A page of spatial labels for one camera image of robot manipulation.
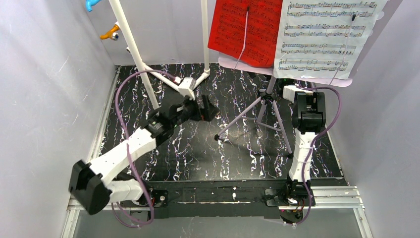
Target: white sheet music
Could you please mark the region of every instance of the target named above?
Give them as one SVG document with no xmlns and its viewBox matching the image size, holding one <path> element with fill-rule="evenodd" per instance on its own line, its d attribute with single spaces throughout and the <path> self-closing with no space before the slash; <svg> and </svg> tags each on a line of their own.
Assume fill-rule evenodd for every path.
<svg viewBox="0 0 420 238">
<path fill-rule="evenodd" d="M 274 76 L 347 79 L 387 1 L 284 0 Z"/>
</svg>

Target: red paper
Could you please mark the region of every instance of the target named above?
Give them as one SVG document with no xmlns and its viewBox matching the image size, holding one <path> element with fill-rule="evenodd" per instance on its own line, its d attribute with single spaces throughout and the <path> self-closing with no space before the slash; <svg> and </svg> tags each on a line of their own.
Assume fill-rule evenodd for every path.
<svg viewBox="0 0 420 238">
<path fill-rule="evenodd" d="M 238 58 L 253 67 L 274 64 L 282 0 L 217 0 L 208 47 Z"/>
</svg>

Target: purple cable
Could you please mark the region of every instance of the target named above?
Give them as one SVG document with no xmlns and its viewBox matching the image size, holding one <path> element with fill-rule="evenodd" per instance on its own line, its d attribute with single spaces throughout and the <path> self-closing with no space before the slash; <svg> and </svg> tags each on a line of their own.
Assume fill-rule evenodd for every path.
<svg viewBox="0 0 420 238">
<path fill-rule="evenodd" d="M 121 127 L 122 127 L 122 129 L 124 130 L 124 135 L 125 135 L 125 139 L 127 140 L 127 159 L 128 159 L 128 163 L 130 164 L 130 169 L 131 169 L 131 171 L 134 173 L 134 177 L 136 178 L 136 180 L 139 182 L 139 185 L 140 185 L 140 187 L 141 187 L 141 189 L 143 190 L 143 194 L 144 194 L 144 196 L 145 196 L 145 198 L 146 198 L 146 201 L 147 201 L 147 204 L 149 205 L 149 207 L 150 207 L 150 220 L 148 220 L 147 222 L 142 222 L 142 221 L 140 221 L 140 220 L 138 220 L 138 219 L 136 219 L 136 218 L 134 218 L 134 217 L 132 217 L 132 216 L 130 216 L 122 207 L 121 207 L 121 205 L 119 204 L 119 203 L 117 203 L 117 206 L 119 207 L 119 209 L 122 211 L 122 213 L 125 215 L 125 216 L 127 216 L 131 221 L 134 221 L 134 222 L 137 222 L 137 223 L 139 223 L 139 225 L 140 226 L 143 226 L 143 225 L 148 225 L 148 224 L 150 224 L 150 223 L 152 223 L 153 222 L 153 220 L 155 219 L 155 211 L 154 211 L 154 209 L 153 209 L 153 206 L 152 206 L 152 202 L 151 202 L 151 199 L 150 199 L 150 196 L 149 196 L 149 194 L 147 193 L 147 189 L 146 189 L 146 186 L 144 185 L 144 183 L 143 183 L 143 181 L 141 180 L 141 178 L 140 178 L 140 175 L 139 175 L 139 173 L 137 172 L 137 169 L 136 169 L 136 167 L 134 166 L 134 164 L 133 164 L 133 159 L 131 158 L 131 154 L 130 154 L 130 146 L 129 146 L 129 143 L 128 143 L 128 139 L 129 139 L 129 137 L 130 137 L 130 135 L 129 135 L 129 133 L 128 133 L 128 129 L 127 129 L 127 126 L 125 125 L 125 123 L 124 123 L 124 120 L 122 119 L 122 116 L 121 116 L 121 112 L 120 112 L 120 110 L 119 110 L 119 107 L 118 107 L 118 104 L 119 104 L 119 94 L 120 94 L 120 92 L 121 92 L 121 89 L 122 89 L 122 87 L 124 87 L 124 85 L 130 80 L 130 79 L 132 79 L 132 78 L 134 78 L 135 76 L 137 76 L 137 75 L 139 75 L 139 74 L 142 74 L 142 73 L 147 73 L 147 72 L 157 72 L 157 73 L 160 73 L 160 74 L 163 74 L 163 75 L 166 75 L 166 76 L 168 76 L 172 81 L 173 80 L 175 80 L 175 77 L 174 76 L 172 76 L 171 74 L 169 74 L 169 73 L 167 73 L 167 72 L 163 72 L 163 71 L 160 71 L 160 70 L 143 70 L 143 71 L 139 71 L 139 72 L 136 72 L 136 73 L 133 73 L 133 74 L 131 74 L 130 76 L 128 76 L 128 78 L 126 78 L 122 83 L 121 83 L 121 85 L 119 86 L 119 88 L 118 88 L 118 90 L 117 90 L 117 93 L 115 94 L 115 112 L 117 113 L 117 117 L 118 117 L 118 120 L 119 120 L 119 123 L 121 124 Z M 134 228 L 134 227 L 138 227 L 138 226 L 132 226 L 132 225 L 128 225 L 128 224 L 126 224 L 126 223 L 124 223 L 123 221 L 121 221 L 119 218 L 118 218 L 118 216 L 117 216 L 117 214 L 115 213 L 115 211 L 114 211 L 114 207 L 112 207 L 112 210 L 113 210 L 113 212 L 114 212 L 114 215 L 115 215 L 115 217 L 117 218 L 117 220 L 121 223 L 121 224 L 123 224 L 123 225 L 125 225 L 125 226 L 127 226 L 127 227 L 132 227 L 132 228 Z"/>
<path fill-rule="evenodd" d="M 337 95 L 338 109 L 337 109 L 337 114 L 335 115 L 335 117 L 332 120 L 332 122 L 330 123 L 330 125 L 328 125 L 328 127 L 325 130 L 321 131 L 312 140 L 311 148 L 309 149 L 308 155 L 306 156 L 305 161 L 303 163 L 303 166 L 302 166 L 302 180 L 303 180 L 303 185 L 305 186 L 306 192 L 308 192 L 309 204 L 308 204 L 308 211 L 307 211 L 306 215 L 303 217 L 303 219 L 301 221 L 297 222 L 296 225 L 299 225 L 306 220 L 306 218 L 309 216 L 309 213 L 311 212 L 311 206 L 312 206 L 311 191 L 309 190 L 308 185 L 306 184 L 306 180 L 305 180 L 305 165 L 306 165 L 306 162 L 308 161 L 309 157 L 312 155 L 312 151 L 314 150 L 315 141 L 318 140 L 319 138 L 321 138 L 321 136 L 323 136 L 325 133 L 327 133 L 327 131 L 329 131 L 331 129 L 331 127 L 336 123 L 336 121 L 337 121 L 337 119 L 338 119 L 338 117 L 340 116 L 340 113 L 341 113 L 341 96 L 340 96 L 340 93 L 338 93 L 338 91 L 335 90 L 334 88 L 331 88 L 331 87 L 315 87 L 315 88 L 304 88 L 304 89 L 309 90 L 309 91 L 317 90 L 317 89 L 328 89 L 328 90 L 333 91 Z"/>
</svg>

